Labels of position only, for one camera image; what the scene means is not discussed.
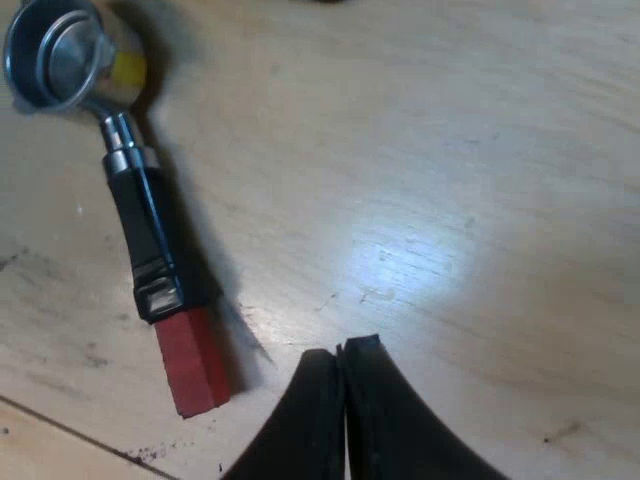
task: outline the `wooden floor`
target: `wooden floor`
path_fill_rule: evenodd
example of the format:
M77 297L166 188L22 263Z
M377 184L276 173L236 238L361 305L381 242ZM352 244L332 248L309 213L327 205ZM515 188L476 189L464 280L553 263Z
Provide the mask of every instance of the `wooden floor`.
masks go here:
M640 478L637 1L119 11L156 42L155 147L240 393L176 415L97 129L18 116L3 85L0 477L216 478L304 350L377 332L513 479Z

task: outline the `wooden table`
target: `wooden table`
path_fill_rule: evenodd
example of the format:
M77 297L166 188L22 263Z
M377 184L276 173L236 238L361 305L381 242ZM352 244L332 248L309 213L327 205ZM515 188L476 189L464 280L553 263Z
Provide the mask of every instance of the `wooden table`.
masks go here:
M243 391L176 415L97 129L18 116L3 85L0 477L216 478L304 350L375 332L514 479L640 477L636 1L120 11L161 35L155 146Z

